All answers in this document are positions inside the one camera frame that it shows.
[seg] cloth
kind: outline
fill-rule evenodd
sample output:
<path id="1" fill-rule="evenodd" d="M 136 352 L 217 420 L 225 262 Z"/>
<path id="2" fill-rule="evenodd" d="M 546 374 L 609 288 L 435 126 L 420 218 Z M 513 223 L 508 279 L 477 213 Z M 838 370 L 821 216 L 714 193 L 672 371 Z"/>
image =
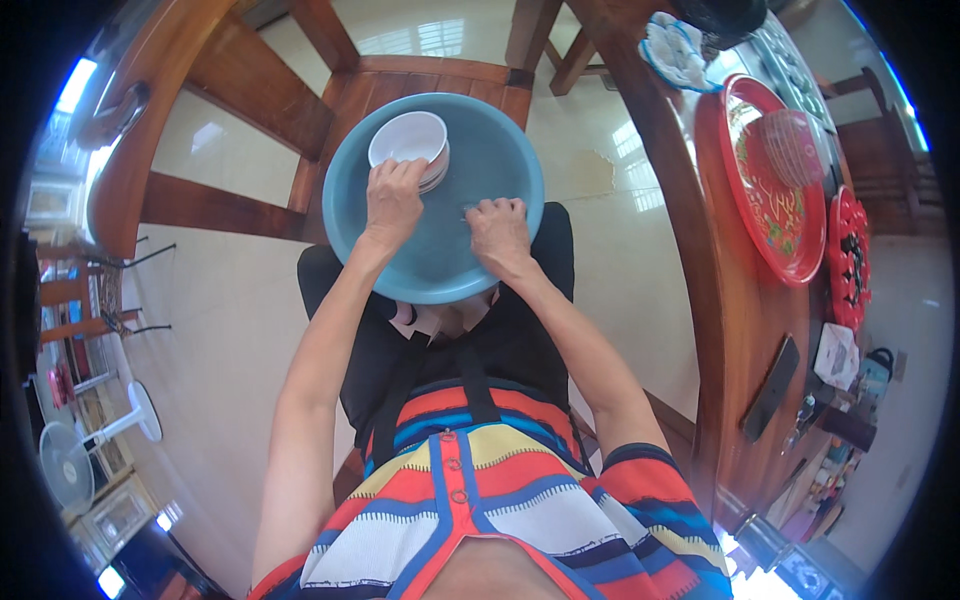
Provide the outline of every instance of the cloth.
<path id="1" fill-rule="evenodd" d="M 703 39 L 703 32 L 689 23 L 666 12 L 654 12 L 647 23 L 647 37 L 640 42 L 640 56 L 678 89 L 716 93 L 723 86 L 707 81 Z"/>
<path id="2" fill-rule="evenodd" d="M 481 534 L 519 544 L 571 598 L 732 597 L 723 551 L 669 454 L 626 444 L 590 477 L 563 410 L 491 394 L 502 422 L 464 428 L 462 388 L 407 402 L 398 455 L 251 598 L 418 598 L 457 543 Z"/>
<path id="3" fill-rule="evenodd" d="M 561 204 L 544 206 L 531 254 L 550 281 L 573 300 L 573 232 Z M 342 269 L 343 265 L 329 246 L 308 248 L 300 256 L 297 266 L 300 293 L 311 319 Z M 500 283 L 499 294 L 497 302 L 470 332 L 450 345 L 430 346 L 415 385 L 459 377 L 456 345 L 471 344 L 488 376 L 539 390 L 549 401 L 567 410 L 566 366 L 549 334 L 516 292 Z M 392 300 L 371 294 L 357 327 L 340 392 L 347 419 L 357 431 L 357 447 L 380 407 L 394 363 L 408 348 L 407 339 L 385 316 L 385 307 L 391 303 Z"/>

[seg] smartphone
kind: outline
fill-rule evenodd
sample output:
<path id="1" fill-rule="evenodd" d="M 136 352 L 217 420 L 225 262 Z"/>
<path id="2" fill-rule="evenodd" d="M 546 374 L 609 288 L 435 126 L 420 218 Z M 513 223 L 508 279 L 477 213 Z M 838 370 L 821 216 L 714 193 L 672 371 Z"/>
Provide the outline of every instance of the smartphone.
<path id="1" fill-rule="evenodd" d="M 750 409 L 740 421 L 740 428 L 744 435 L 750 440 L 751 444 L 760 439 L 763 430 L 767 428 L 767 423 L 773 418 L 774 413 L 780 408 L 783 401 L 783 395 L 786 394 L 787 386 L 790 385 L 790 379 L 800 364 L 800 351 L 797 350 L 797 344 L 793 341 L 793 336 L 787 334 L 780 344 L 780 351 L 777 352 L 777 358 L 774 359 L 774 366 L 767 373 L 767 378 L 760 386 L 760 391 L 756 393 Z"/>

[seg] black apron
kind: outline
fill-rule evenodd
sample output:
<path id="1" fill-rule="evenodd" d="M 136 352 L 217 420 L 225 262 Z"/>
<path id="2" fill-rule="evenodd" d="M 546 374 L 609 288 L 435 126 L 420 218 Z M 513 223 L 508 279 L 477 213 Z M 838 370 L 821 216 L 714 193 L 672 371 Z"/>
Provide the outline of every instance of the black apron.
<path id="1" fill-rule="evenodd" d="M 484 373 L 480 357 L 477 356 L 473 346 L 465 343 L 465 341 L 454 341 L 453 348 L 450 350 L 455 352 L 457 368 L 460 370 L 460 382 L 464 387 L 464 394 L 467 396 L 467 408 L 473 424 L 500 422 L 500 409 L 493 403 L 490 383 Z M 396 421 L 400 418 L 400 411 L 403 410 L 403 405 L 407 403 L 410 393 L 414 389 L 417 374 L 423 364 L 423 355 L 426 353 L 426 347 L 429 343 L 429 336 L 415 331 L 410 338 L 410 350 L 400 357 L 394 367 L 390 387 L 384 396 L 383 404 L 372 419 L 373 445 L 371 457 L 373 470 L 377 470 L 394 458 Z M 573 429 L 573 437 L 580 449 L 580 456 L 583 457 L 584 467 L 590 475 L 593 475 L 593 467 L 587 459 L 584 442 L 580 437 L 580 431 L 573 418 L 573 413 L 568 413 L 567 416 Z"/>

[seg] red tray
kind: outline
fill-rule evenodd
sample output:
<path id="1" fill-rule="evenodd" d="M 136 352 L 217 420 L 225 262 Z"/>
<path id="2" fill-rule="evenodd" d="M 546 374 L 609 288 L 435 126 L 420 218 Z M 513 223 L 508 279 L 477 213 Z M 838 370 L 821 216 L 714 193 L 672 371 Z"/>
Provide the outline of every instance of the red tray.
<path id="1" fill-rule="evenodd" d="M 777 278 L 802 287 L 824 257 L 824 188 L 820 183 L 793 188 L 774 172 L 758 119 L 786 105 L 767 86 L 747 75 L 730 75 L 720 106 L 720 148 L 743 224 Z"/>

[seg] striped shirt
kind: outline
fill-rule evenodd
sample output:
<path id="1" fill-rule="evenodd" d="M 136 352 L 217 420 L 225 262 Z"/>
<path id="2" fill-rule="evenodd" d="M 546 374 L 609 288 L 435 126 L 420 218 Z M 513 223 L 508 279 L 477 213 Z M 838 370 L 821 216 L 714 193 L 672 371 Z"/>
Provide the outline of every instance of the striped shirt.
<path id="1" fill-rule="evenodd" d="M 516 542 L 571 598 L 732 597 L 669 454 L 626 444 L 592 477 L 561 409 L 516 389 L 491 395 L 501 422 L 481 425 L 462 387 L 408 401 L 396 456 L 377 470 L 368 457 L 311 550 L 251 598 L 418 598 L 467 536 Z"/>

